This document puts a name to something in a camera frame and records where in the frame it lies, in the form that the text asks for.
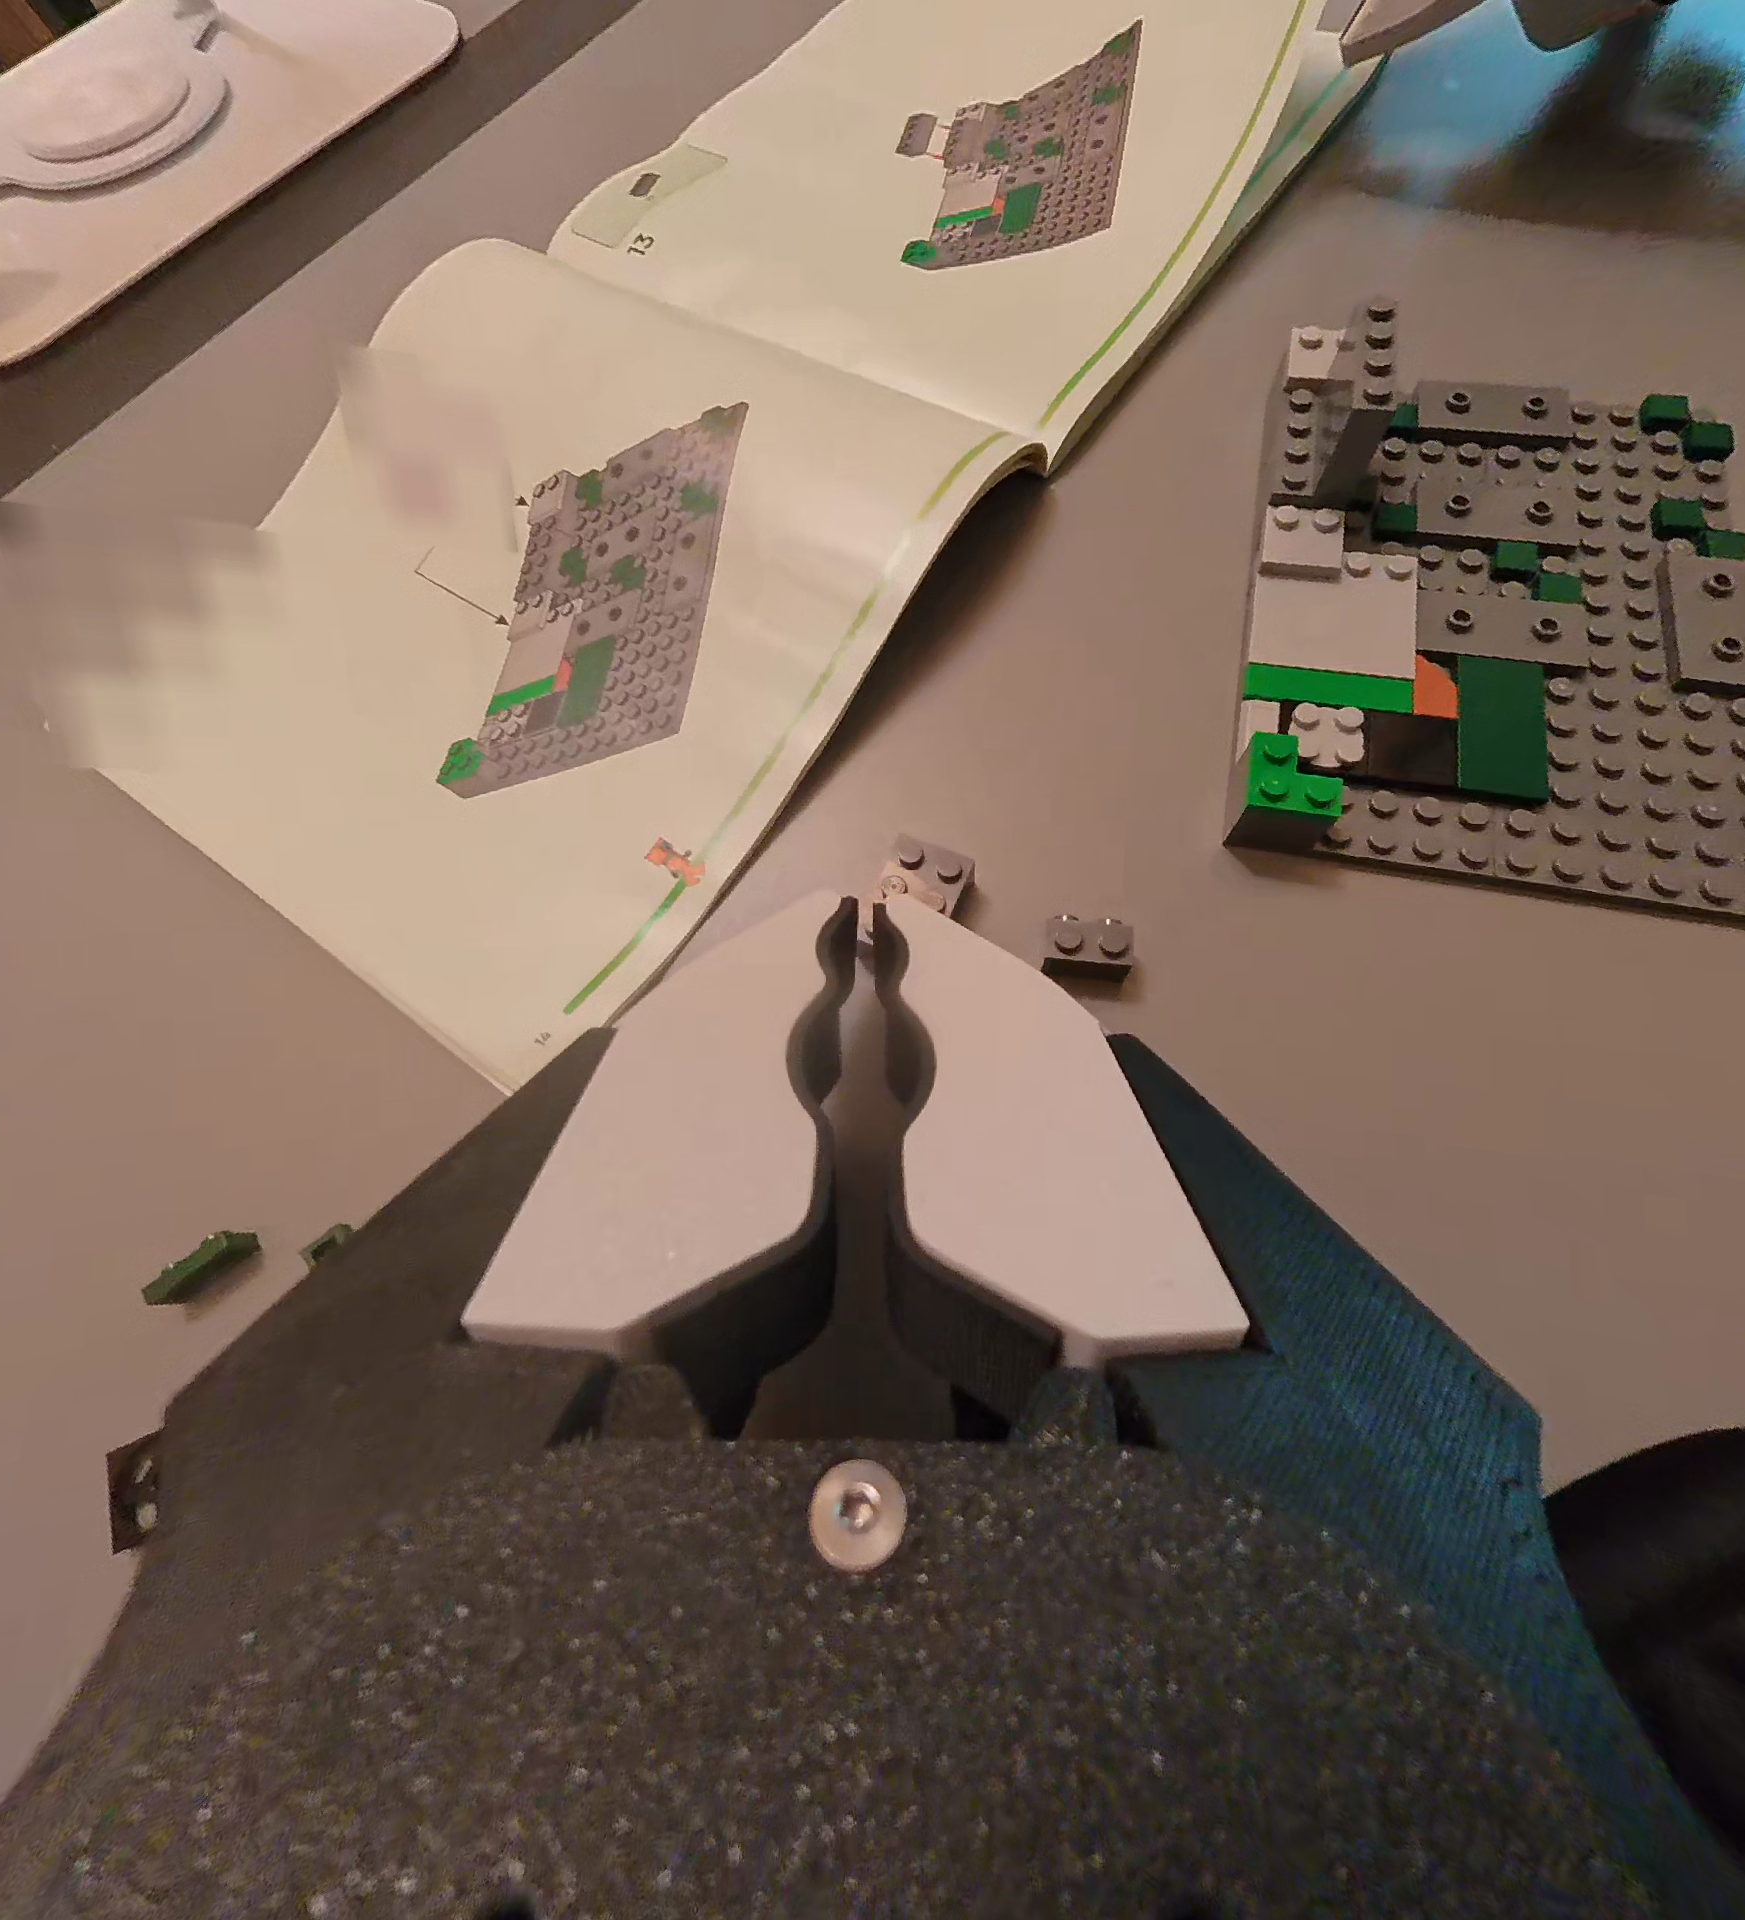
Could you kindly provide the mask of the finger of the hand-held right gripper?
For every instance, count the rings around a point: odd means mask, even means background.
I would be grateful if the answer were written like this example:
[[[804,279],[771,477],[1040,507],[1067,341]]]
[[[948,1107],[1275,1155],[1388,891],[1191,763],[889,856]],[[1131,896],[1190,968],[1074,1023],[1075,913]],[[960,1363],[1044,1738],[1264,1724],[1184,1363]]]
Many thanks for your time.
[[[1445,1],[1357,1],[1338,29],[1343,64],[1382,60],[1445,23]]]
[[[1642,17],[1659,17],[1675,1],[1649,0],[1515,0],[1521,35],[1538,51],[1565,51],[1604,30]]]

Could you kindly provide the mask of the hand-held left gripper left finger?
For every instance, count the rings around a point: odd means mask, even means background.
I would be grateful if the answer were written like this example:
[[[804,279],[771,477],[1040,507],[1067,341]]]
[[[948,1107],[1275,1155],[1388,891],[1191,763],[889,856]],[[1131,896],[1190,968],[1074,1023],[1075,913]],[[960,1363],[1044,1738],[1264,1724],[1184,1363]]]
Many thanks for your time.
[[[836,1285],[823,1098],[858,904],[811,894],[612,1027],[475,1285],[475,1341],[673,1370],[716,1436],[823,1329]]]

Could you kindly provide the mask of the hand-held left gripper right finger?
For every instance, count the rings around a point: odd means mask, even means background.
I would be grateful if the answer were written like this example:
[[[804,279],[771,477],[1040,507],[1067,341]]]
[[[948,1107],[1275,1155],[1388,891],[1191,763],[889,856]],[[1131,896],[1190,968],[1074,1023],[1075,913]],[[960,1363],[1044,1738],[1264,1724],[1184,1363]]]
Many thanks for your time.
[[[1056,1368],[1229,1353],[1249,1318],[1113,1048],[1024,961],[878,904],[904,1134],[886,1299],[907,1352],[993,1422]]]

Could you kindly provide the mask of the dark grey small brick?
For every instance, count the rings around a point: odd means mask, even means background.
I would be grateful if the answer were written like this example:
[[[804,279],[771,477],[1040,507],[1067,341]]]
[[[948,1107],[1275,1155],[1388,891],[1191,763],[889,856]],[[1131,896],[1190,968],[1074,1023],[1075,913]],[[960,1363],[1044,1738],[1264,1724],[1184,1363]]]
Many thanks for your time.
[[[1120,919],[1054,915],[1043,922],[1036,968],[1061,979],[1122,986],[1136,968],[1136,927]]]

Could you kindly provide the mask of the blue grey brick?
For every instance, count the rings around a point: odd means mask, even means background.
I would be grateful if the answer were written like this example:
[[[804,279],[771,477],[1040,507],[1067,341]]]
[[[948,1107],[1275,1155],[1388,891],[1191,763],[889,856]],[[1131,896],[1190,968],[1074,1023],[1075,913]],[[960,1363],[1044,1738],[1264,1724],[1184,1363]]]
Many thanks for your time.
[[[921,840],[913,834],[900,832],[892,839],[890,849],[884,856],[884,865],[892,862],[910,871],[915,874],[927,874],[936,886],[946,894],[956,891],[954,911],[948,919],[954,919],[959,913],[960,901],[968,893],[974,876],[974,865],[968,855],[954,853],[953,849]]]

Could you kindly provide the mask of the instruction booklet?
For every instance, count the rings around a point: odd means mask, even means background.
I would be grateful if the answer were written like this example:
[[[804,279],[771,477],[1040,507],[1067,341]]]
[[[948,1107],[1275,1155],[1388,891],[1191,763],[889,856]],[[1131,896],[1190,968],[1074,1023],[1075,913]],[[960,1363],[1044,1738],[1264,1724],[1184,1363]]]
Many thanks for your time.
[[[1374,77],[1333,4],[840,4],[466,244],[82,756],[501,1087],[740,872],[940,545]]]

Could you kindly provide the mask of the grey brick baseplate build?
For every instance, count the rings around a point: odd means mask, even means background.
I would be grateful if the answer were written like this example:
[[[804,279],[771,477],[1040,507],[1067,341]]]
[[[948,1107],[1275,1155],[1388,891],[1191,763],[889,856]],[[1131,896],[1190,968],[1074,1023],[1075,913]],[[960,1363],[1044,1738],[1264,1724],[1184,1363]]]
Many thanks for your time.
[[[1289,334],[1221,840],[1745,922],[1734,429]]]

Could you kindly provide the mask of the dark green long plate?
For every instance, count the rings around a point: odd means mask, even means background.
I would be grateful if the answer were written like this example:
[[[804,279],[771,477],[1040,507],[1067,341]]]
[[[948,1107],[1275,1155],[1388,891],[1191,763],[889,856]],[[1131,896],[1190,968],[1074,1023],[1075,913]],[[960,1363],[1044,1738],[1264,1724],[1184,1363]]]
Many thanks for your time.
[[[261,1239],[255,1230],[215,1230],[186,1254],[165,1263],[156,1276],[140,1286],[140,1300],[150,1308],[184,1306],[257,1254],[261,1254]]]

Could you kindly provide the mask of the dark printed tile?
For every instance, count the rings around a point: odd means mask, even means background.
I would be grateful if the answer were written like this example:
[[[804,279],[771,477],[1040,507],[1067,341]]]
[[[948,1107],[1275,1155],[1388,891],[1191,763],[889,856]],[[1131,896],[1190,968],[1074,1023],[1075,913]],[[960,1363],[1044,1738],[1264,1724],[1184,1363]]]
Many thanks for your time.
[[[110,1552],[143,1549],[161,1517],[165,1432],[152,1430],[106,1453]]]

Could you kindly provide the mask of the black mesh chair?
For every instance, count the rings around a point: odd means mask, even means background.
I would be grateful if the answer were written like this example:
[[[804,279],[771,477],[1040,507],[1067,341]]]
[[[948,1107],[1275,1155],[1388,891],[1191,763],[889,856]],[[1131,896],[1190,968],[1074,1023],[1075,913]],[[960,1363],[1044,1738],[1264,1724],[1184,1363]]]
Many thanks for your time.
[[[1612,1461],[1545,1508],[1607,1675],[1745,1872],[1745,1427]]]

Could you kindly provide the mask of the white lamp base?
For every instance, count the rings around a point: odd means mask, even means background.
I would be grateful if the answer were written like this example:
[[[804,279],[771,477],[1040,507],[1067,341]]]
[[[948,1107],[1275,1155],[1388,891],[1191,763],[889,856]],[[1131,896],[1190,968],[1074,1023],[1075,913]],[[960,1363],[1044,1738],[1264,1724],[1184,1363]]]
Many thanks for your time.
[[[0,370],[451,57],[417,1],[0,1]]]

